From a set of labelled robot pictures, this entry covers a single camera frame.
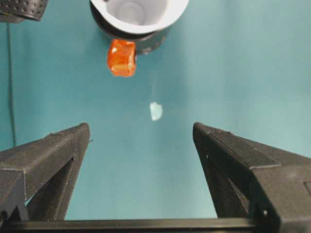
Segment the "orange cube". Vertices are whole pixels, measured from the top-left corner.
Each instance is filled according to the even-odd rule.
[[[107,65],[115,76],[131,77],[136,70],[135,42],[114,39],[108,51]]]

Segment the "teal background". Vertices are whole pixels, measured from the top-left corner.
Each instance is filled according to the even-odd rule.
[[[200,121],[311,153],[311,1],[191,0],[166,42],[115,78],[87,0],[10,25],[17,144],[88,122],[67,219],[215,217],[192,142]],[[11,146],[0,24],[0,149]],[[163,105],[151,120],[149,104]]]

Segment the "black wire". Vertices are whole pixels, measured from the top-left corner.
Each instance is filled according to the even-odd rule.
[[[3,217],[0,215],[0,229],[1,229],[2,225],[3,225]]]
[[[11,131],[13,146],[16,146],[16,131],[15,131],[15,118],[14,118],[14,105],[13,105],[13,72],[12,72],[12,51],[11,51],[11,33],[10,24],[7,23],[7,46],[8,46],[8,63],[9,63],[9,91],[8,91],[8,104],[9,115],[11,120]]]

